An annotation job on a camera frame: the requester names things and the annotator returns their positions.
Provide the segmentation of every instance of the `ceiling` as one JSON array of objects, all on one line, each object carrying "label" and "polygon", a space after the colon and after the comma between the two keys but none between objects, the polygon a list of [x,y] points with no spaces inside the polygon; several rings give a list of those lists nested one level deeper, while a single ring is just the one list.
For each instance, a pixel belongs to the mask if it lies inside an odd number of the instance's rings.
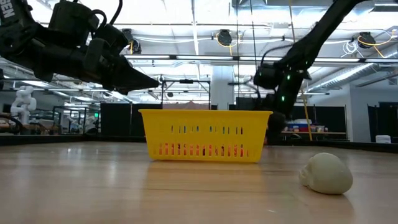
[{"label": "ceiling", "polygon": [[[217,56],[254,56],[260,57],[273,47],[291,44],[301,39],[311,31],[312,26],[325,13],[332,0],[306,1],[294,0],[292,15],[293,26],[290,21],[288,0],[268,0],[268,5],[263,0],[238,0],[239,7],[236,10],[235,0],[124,0],[123,9],[116,20],[115,26],[119,29],[131,28],[132,34],[142,46],[142,55],[217,55]],[[53,0],[28,0],[34,8],[32,15],[35,20],[46,26],[51,18],[52,9],[58,1]],[[101,9],[112,18],[118,7],[119,0],[80,0],[81,3],[91,9]],[[388,50],[398,44],[398,39],[391,35],[394,26],[398,26],[398,6],[390,5],[393,1],[366,1],[356,7],[332,33],[323,45],[318,57],[326,58],[369,58],[379,57],[375,48],[361,49],[348,42],[359,32],[370,32],[375,37],[378,50]],[[229,29],[233,38],[234,47],[221,46],[214,37],[220,29]],[[288,49],[276,50],[268,57],[281,57]],[[131,59],[133,67],[158,78],[162,75],[168,80],[192,79],[210,80],[214,66],[233,66],[237,80],[250,78],[256,71],[255,62],[239,64],[214,63],[204,60],[154,60]],[[9,69],[9,78],[34,78],[31,72],[18,69],[16,65],[1,64]],[[346,63],[316,64],[309,72],[313,80],[303,86],[311,86],[314,83],[322,83],[328,80],[332,74],[350,66]],[[45,83],[53,89],[57,89],[59,97],[84,96],[98,100],[114,100],[120,102],[159,102],[160,93],[145,91],[130,92],[127,97],[116,93],[102,91],[91,92],[92,88],[100,87],[94,83],[72,82],[68,77],[57,75],[52,83]],[[29,85],[29,83],[10,82],[9,85]],[[191,93],[177,94],[176,100],[206,101],[208,99],[207,87],[199,84],[187,85],[176,83],[169,88],[173,90],[189,90]]]}]

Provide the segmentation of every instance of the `humanoid robot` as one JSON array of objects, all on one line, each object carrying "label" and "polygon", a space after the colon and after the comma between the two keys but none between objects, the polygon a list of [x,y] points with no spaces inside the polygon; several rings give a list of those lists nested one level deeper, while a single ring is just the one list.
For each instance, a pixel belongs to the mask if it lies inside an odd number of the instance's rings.
[{"label": "humanoid robot", "polygon": [[18,117],[22,124],[29,124],[30,112],[36,110],[37,102],[32,97],[33,87],[21,86],[17,98],[11,105],[11,116]]}]

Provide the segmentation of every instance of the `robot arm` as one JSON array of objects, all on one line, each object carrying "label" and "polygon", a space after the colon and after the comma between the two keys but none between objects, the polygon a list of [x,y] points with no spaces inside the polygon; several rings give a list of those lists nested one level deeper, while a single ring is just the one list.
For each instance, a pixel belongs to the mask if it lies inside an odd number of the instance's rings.
[{"label": "robot arm", "polygon": [[[35,22],[26,0],[0,0],[0,55],[50,82],[54,73],[100,83],[122,94],[157,87],[159,82],[133,69],[120,55],[128,45],[125,35],[106,23],[100,10],[61,0],[54,7],[49,27]],[[100,20],[95,14],[104,16]],[[88,34],[93,40],[86,44]]]},{"label": "robot arm", "polygon": [[323,43],[354,7],[368,0],[334,0],[318,24],[305,37],[296,42],[287,54],[273,65],[262,64],[254,76],[254,84],[276,89],[267,96],[266,108],[274,111],[269,121],[269,134],[277,136],[290,117],[304,79],[310,79],[307,69],[312,66]]}]

